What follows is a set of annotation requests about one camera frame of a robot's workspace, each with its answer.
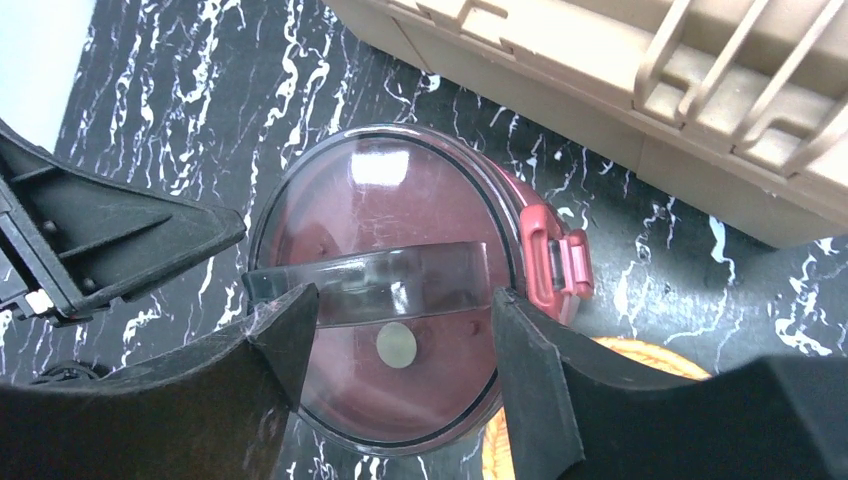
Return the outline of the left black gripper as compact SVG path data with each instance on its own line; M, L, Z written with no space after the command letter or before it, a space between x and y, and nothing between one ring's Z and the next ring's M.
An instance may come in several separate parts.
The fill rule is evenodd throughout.
M84 172L1 126L1 312L70 325L244 238L241 216Z

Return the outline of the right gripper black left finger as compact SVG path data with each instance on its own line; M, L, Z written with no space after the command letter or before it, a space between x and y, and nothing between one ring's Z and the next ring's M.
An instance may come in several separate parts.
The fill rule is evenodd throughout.
M269 479L298 407L318 292L300 285L97 380L1 388L5 479Z

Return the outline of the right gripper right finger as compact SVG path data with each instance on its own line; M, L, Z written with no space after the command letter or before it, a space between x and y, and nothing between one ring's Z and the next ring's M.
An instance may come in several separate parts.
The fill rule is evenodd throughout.
M639 388L577 365L593 339L511 289L492 327L520 479L843 479L847 361L768 355L702 381Z

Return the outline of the red steel lunch bowl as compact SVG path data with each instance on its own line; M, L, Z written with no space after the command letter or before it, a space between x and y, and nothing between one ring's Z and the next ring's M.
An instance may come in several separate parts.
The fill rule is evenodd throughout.
M554 321L567 325L573 316L571 296L555 277L562 272L562 241L565 232L550 206L528 184L503 167L496 171L505 180L519 207L518 224L526 295L528 300Z

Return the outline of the tan plastic toolbox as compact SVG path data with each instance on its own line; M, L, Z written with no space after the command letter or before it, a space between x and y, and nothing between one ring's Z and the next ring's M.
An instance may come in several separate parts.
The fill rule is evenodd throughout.
M847 231L843 1L334 1L357 38L776 248Z

